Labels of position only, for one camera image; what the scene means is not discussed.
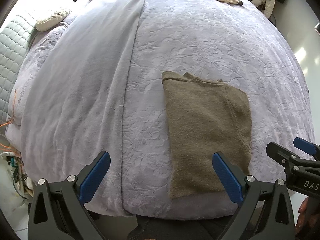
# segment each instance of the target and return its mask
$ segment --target silver screw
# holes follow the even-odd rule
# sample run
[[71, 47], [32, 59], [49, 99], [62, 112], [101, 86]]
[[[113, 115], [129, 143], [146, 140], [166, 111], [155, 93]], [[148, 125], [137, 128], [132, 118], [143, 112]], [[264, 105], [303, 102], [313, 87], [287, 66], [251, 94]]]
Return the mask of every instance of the silver screw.
[[70, 182], [75, 181], [75, 179], [76, 179], [76, 176], [75, 176], [75, 175], [70, 175], [70, 176], [67, 178], [67, 180], [70, 181]]
[[247, 181], [254, 182], [255, 181], [254, 176], [251, 176], [251, 175], [247, 176]]
[[45, 183], [45, 179], [39, 179], [38, 184], [43, 185]]
[[279, 185], [284, 185], [284, 180], [283, 179], [278, 179], [278, 184]]

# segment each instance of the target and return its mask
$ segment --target blue rubber pad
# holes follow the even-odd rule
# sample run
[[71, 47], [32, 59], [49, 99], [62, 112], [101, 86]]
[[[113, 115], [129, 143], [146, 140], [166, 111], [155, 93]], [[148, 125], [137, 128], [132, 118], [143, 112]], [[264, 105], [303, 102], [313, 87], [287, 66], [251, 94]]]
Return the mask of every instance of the blue rubber pad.
[[293, 145], [309, 155], [315, 155], [317, 153], [316, 147], [312, 143], [299, 137], [293, 140]]
[[231, 170], [224, 163], [218, 153], [212, 156], [212, 166], [224, 186], [230, 200], [240, 205], [243, 201], [242, 188]]
[[105, 152], [80, 186], [79, 202], [81, 205], [91, 201], [101, 181], [109, 170], [110, 164], [110, 155], [109, 153]]

